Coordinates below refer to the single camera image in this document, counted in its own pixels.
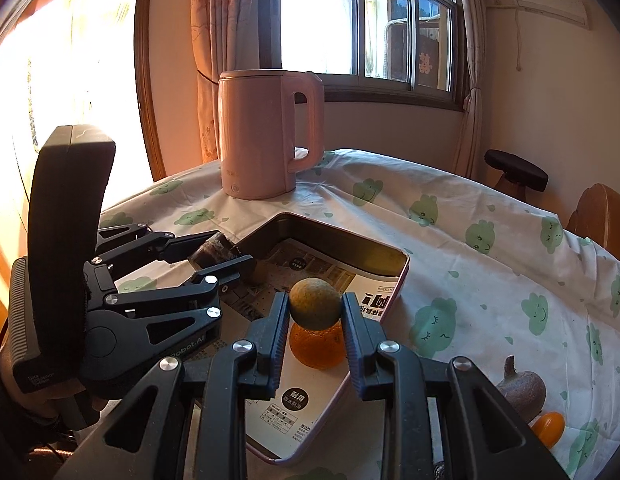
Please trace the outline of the left hand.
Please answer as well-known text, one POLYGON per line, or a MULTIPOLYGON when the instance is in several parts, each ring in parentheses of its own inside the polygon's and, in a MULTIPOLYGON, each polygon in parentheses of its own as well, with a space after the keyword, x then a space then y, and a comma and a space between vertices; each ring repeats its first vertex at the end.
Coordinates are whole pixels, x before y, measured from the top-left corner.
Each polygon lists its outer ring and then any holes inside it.
POLYGON ((23 393, 13 376, 12 355, 7 344, 0 347, 0 381, 12 401, 29 414, 45 420, 58 415, 54 401, 71 399, 86 390, 78 379, 70 379, 35 392, 23 393))

